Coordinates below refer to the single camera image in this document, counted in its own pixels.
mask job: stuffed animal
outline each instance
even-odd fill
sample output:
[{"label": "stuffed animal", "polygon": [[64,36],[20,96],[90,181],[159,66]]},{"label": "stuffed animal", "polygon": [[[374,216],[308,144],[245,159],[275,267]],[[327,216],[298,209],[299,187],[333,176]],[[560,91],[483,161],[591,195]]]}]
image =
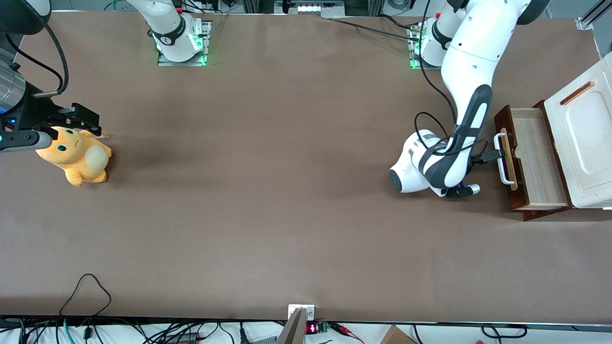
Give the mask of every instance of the stuffed animal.
[{"label": "stuffed animal", "polygon": [[76,187],[81,187],[84,181],[101,183],[108,179],[104,168],[113,155],[112,149],[87,130],[53,128],[58,131],[58,139],[50,147],[36,150],[41,158],[64,170],[66,179]]}]

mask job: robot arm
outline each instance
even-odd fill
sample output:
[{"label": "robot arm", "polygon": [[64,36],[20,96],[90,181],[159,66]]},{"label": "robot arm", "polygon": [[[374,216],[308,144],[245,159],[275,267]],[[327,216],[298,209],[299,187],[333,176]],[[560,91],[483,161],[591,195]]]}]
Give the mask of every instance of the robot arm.
[{"label": "robot arm", "polygon": [[[430,36],[423,44],[422,58],[433,64],[442,61],[442,79],[457,105],[455,127],[448,142],[429,130],[413,133],[406,140],[398,163],[390,170],[391,181],[400,192],[429,187],[444,196],[461,185],[491,103],[495,68],[531,1],[469,0],[458,11],[450,2],[440,15],[440,24],[434,20],[428,25]],[[479,191],[477,185],[473,191]]]},{"label": "robot arm", "polygon": [[179,14],[172,0],[127,0],[147,21],[157,48],[172,62],[184,62],[203,49],[195,37],[202,34],[202,19]]},{"label": "robot arm", "polygon": [[52,30],[47,24],[51,15],[50,0],[0,1],[0,34],[31,35],[43,28],[58,46],[65,67],[58,89],[43,92],[18,73],[19,65],[0,61],[0,153],[47,148],[58,133],[52,126],[86,129],[100,135],[99,116],[78,103],[68,108],[57,106],[51,97],[68,85],[65,59]]}]

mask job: drawer handle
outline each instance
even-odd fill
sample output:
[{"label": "drawer handle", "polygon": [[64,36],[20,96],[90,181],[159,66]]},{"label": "drawer handle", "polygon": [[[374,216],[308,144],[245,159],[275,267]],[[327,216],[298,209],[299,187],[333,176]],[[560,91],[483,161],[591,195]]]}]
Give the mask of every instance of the drawer handle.
[{"label": "drawer handle", "polygon": [[[506,153],[506,164],[508,167],[508,177],[514,179],[514,166],[512,165],[512,158],[510,157],[510,143],[508,142],[508,137],[506,136],[506,128],[502,128],[501,133],[498,133],[493,137],[493,144],[495,145],[495,149],[501,149],[501,146],[504,148],[504,152]],[[516,181],[511,181],[506,178],[506,169],[504,168],[504,162],[502,161],[503,157],[497,159],[498,168],[499,168],[499,178],[501,182],[505,185],[510,185],[510,189],[512,191],[516,191],[518,189],[518,185]]]}]

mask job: drawer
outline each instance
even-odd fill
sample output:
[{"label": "drawer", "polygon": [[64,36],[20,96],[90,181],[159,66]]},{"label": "drawer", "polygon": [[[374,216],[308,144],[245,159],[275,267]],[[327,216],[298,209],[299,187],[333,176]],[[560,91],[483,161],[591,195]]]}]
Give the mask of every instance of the drawer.
[{"label": "drawer", "polygon": [[506,106],[495,116],[506,152],[500,174],[507,179],[510,208],[524,220],[571,208],[543,107]]}]

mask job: table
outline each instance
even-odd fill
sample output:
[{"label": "table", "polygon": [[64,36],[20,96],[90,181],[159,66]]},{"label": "table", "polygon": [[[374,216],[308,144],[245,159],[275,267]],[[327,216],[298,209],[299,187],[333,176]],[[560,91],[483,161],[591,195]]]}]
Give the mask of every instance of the table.
[{"label": "table", "polygon": [[[137,13],[50,24],[70,68],[56,102],[98,112],[115,156],[106,184],[81,189],[34,152],[0,156],[0,313],[57,314],[92,272],[115,316],[281,319],[301,302],[330,320],[612,323],[610,222],[521,222],[494,164],[460,201],[392,187],[414,115],[451,126],[405,41],[315,16],[232,15],[208,66],[174,68],[155,65]],[[60,67],[44,32],[22,49]],[[517,28],[483,137],[504,105],[530,107],[597,60],[572,20]],[[104,302],[87,281],[66,313]]]}]

